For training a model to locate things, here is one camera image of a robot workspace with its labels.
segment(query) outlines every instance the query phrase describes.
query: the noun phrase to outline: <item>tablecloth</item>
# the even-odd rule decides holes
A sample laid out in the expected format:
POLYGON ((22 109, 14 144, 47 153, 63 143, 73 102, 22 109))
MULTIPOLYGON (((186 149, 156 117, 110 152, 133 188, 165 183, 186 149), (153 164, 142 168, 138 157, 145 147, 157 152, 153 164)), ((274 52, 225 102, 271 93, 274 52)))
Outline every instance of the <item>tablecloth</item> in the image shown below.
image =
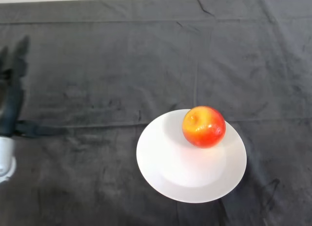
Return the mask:
POLYGON ((0 45, 28 35, 21 118, 0 226, 312 225, 312 0, 90 0, 0 5, 0 45), (219 200, 155 191, 136 161, 157 116, 219 110, 247 168, 219 200))

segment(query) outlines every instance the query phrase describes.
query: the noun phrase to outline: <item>apple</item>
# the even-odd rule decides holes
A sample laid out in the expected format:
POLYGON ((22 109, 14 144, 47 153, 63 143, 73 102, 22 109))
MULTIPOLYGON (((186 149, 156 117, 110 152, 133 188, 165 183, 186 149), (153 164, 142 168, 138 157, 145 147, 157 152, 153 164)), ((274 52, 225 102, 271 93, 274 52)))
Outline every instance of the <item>apple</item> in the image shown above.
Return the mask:
POLYGON ((225 134, 225 121, 220 112, 208 106, 198 106, 185 115, 182 131, 194 146, 209 148, 218 144, 225 134))

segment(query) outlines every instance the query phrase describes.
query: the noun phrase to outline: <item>white plate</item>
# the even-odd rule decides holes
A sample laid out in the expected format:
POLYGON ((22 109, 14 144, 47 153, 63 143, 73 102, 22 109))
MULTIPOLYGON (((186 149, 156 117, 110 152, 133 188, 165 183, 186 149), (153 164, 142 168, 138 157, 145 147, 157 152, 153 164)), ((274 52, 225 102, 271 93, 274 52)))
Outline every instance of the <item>white plate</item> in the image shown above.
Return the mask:
POLYGON ((161 194, 186 203, 223 197, 242 179, 247 156, 236 130, 226 122, 222 141, 208 149, 190 144, 182 133, 189 109, 153 120, 137 143, 136 158, 146 181, 161 194))

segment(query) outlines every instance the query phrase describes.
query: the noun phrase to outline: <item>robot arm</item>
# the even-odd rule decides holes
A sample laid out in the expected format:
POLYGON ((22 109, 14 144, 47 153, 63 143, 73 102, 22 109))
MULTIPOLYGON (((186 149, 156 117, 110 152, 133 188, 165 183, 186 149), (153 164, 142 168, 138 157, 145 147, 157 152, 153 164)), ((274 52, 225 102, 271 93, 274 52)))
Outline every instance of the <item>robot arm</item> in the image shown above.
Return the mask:
POLYGON ((18 121, 24 99, 21 78, 26 75, 28 46, 29 39, 25 37, 10 57, 7 48, 0 50, 0 183, 9 180, 16 169, 13 135, 34 138, 64 133, 62 128, 18 121))

